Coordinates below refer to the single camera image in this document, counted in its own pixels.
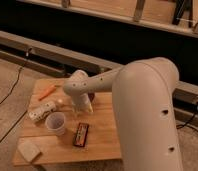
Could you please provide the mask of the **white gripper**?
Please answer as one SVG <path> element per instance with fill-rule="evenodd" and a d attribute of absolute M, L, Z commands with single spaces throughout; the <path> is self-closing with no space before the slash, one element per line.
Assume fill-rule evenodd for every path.
<path fill-rule="evenodd" d="M 93 114 L 93 107 L 87 94 L 80 96 L 72 96 L 72 105 L 75 112 L 85 111 L 89 114 Z"/>

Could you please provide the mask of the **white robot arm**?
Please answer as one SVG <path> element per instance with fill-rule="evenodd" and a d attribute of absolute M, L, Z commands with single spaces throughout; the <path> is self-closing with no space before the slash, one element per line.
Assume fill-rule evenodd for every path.
<path fill-rule="evenodd" d="M 66 80 L 78 107 L 86 93 L 110 91 L 125 171 L 183 171 L 172 94 L 179 82 L 167 58 L 137 60 L 108 72 Z"/>

